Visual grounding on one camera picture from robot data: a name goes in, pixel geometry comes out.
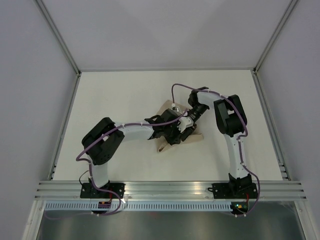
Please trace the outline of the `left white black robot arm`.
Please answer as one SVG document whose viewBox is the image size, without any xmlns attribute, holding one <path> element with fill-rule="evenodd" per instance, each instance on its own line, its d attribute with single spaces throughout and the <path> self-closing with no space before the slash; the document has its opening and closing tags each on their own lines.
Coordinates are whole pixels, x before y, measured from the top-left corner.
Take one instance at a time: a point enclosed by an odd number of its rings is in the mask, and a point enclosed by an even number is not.
<svg viewBox="0 0 320 240">
<path fill-rule="evenodd" d="M 84 153 L 88 156 L 86 161 L 89 163 L 92 193 L 98 198 L 108 195 L 108 162 L 121 143 L 164 138 L 168 145 L 178 145 L 186 140 L 188 129 L 193 124 L 187 110 L 179 113 L 170 108 L 141 122 L 115 123 L 109 117 L 104 117 L 81 141 Z"/>
</svg>

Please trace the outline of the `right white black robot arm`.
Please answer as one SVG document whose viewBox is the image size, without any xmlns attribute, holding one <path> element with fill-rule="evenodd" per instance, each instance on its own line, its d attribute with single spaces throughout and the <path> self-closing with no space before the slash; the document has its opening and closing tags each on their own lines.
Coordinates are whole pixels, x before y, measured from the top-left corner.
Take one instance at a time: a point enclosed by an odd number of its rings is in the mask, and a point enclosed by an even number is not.
<svg viewBox="0 0 320 240">
<path fill-rule="evenodd" d="M 192 107 L 189 115 L 196 122 L 205 111 L 214 110 L 219 132 L 224 136 L 230 161 L 228 192 L 241 197 L 252 183 L 250 173 L 245 170 L 246 158 L 243 138 L 248 136 L 247 117 L 240 97 L 236 94 L 223 96 L 207 87 L 193 89 L 188 103 Z"/>
</svg>

